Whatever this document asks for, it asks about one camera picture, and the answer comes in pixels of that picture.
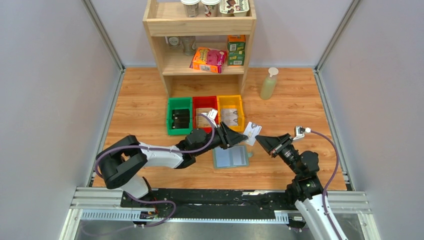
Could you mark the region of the grey-green card holder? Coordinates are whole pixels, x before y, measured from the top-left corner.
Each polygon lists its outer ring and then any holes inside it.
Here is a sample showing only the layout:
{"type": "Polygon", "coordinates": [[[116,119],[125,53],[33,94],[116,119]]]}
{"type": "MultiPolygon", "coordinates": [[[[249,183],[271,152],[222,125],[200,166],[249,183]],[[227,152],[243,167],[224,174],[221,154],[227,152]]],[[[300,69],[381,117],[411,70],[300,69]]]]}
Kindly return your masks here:
{"type": "Polygon", "coordinates": [[[213,151],[213,165],[215,169],[228,169],[249,166],[249,158],[253,156],[245,145],[236,145],[231,148],[215,148],[213,151]]]}

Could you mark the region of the white credit card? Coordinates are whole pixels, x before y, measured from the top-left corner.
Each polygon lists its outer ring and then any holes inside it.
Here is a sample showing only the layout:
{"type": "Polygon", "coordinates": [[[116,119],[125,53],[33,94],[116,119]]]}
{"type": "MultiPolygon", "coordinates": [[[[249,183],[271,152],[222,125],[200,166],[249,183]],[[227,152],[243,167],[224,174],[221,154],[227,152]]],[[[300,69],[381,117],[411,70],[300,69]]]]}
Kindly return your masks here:
{"type": "Polygon", "coordinates": [[[256,136],[259,135],[259,133],[262,130],[262,126],[258,125],[254,122],[248,122],[243,134],[246,135],[248,138],[245,141],[245,143],[249,146],[253,146],[256,142],[256,136]]]}
{"type": "Polygon", "coordinates": [[[239,118],[236,115],[230,115],[230,116],[222,116],[221,121],[224,122],[227,126],[231,127],[237,127],[239,126],[239,118]]]}

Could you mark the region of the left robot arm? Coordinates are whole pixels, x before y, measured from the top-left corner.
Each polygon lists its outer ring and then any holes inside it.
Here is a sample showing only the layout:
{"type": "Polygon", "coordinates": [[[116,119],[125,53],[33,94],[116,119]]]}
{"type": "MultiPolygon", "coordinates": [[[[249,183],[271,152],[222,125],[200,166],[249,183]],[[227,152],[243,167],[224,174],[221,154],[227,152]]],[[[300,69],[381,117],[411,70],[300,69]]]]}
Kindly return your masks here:
{"type": "Polygon", "coordinates": [[[230,129],[224,122],[210,132],[193,129],[183,140],[172,146],[155,146],[139,142],[128,135],[96,156],[94,171],[107,189],[122,189],[133,197],[140,207],[153,201],[147,181],[138,176],[145,167],[185,169],[196,162],[196,157],[215,148],[232,148],[248,136],[230,129]]]}

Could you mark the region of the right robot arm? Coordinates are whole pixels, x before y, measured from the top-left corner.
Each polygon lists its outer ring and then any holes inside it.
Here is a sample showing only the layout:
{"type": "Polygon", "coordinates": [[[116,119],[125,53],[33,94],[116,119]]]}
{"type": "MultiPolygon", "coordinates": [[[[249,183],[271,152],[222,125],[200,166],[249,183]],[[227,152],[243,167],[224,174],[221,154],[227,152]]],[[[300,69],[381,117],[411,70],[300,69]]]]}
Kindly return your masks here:
{"type": "Polygon", "coordinates": [[[281,136],[257,135],[255,139],[272,158],[280,157],[295,173],[286,187],[285,202],[289,208],[301,213],[313,237],[316,240],[346,240],[348,237],[328,202],[330,182],[322,186],[318,177],[319,155],[309,150],[299,153],[293,145],[310,132],[309,128],[300,126],[295,128],[295,136],[288,133],[281,136]]]}

